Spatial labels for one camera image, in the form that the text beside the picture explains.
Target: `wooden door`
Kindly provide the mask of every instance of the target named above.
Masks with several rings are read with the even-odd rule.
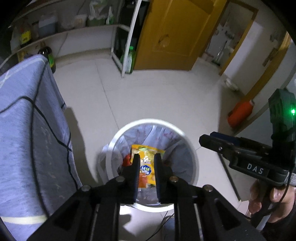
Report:
[[[227,0],[152,0],[135,69],[191,70]]]

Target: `white trash can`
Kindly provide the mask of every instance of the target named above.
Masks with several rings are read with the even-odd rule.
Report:
[[[123,159],[130,153],[133,144],[165,150],[163,161],[170,163],[174,174],[191,185],[197,184],[199,164],[192,143],[178,127],[157,119],[142,119],[127,124],[103,148],[97,169],[104,183],[119,175]],[[173,204],[158,202],[156,188],[139,189],[137,201],[132,207],[153,213],[174,209]]]

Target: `hand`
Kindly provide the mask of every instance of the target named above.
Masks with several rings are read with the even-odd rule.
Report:
[[[278,202],[285,191],[286,186],[281,187],[274,187],[269,195],[269,198],[272,202]],[[252,187],[250,188],[251,198],[249,200],[249,211],[251,214],[254,214],[258,212],[261,209],[261,202],[259,200],[259,192],[260,192],[260,185],[258,180],[254,182]],[[289,186],[288,191],[282,200],[282,202],[279,205],[279,208],[277,208],[268,219],[269,223],[274,223],[280,219],[283,219],[284,217],[288,216],[288,214],[291,212],[293,205],[295,202],[295,191],[294,187]]]

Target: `white wall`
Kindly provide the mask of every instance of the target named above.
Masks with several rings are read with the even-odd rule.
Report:
[[[292,42],[287,50],[286,55],[284,56],[281,64],[270,78],[268,83],[264,88],[259,92],[259,94],[254,98],[254,108],[252,114],[249,116],[249,119],[253,117],[262,107],[268,102],[268,98],[273,94],[277,88],[281,86],[287,80],[290,81],[293,75],[296,72],[296,46]]]
[[[269,40],[271,34],[277,31],[281,39],[285,28],[276,15],[260,0],[242,0],[257,8],[258,14],[241,47],[226,68],[224,74],[246,94],[257,82],[267,68],[262,63],[274,47]]]
[[[233,33],[243,34],[253,16],[253,12],[232,2],[229,5],[231,6],[228,20],[229,26]]]

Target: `cable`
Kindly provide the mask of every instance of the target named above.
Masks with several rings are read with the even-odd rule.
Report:
[[[279,207],[279,205],[281,204],[281,202],[283,201],[283,199],[284,199],[284,197],[287,194],[288,189],[289,189],[289,185],[290,185],[290,182],[291,182],[291,177],[292,177],[292,173],[294,171],[294,167],[295,167],[295,164],[293,164],[293,166],[290,168],[289,177],[288,177],[288,181],[287,181],[287,185],[286,185],[286,189],[285,189],[285,192],[284,192],[282,198],[279,200],[279,202],[273,208],[271,208],[270,210],[267,211],[267,213],[265,214],[265,216],[270,215],[272,212],[274,212]]]
[[[145,241],[148,241],[148,240],[150,240],[152,237],[154,237],[154,235],[156,235],[160,230],[161,230],[161,228],[164,226],[164,224],[172,217],[172,216],[174,216],[174,214],[175,213],[173,213],[171,216],[169,216],[169,218],[166,220],[166,221],[164,221],[165,220],[165,218],[166,218],[166,215],[167,215],[167,213],[168,213],[168,211],[166,212],[166,214],[165,214],[165,216],[164,216],[164,218],[163,218],[163,220],[161,221],[161,223],[160,223],[160,227],[158,228],[158,230],[156,230],[149,238],[147,238]]]
[[[251,218],[248,217],[247,215],[244,215],[244,218],[247,219],[247,220],[251,220]]]

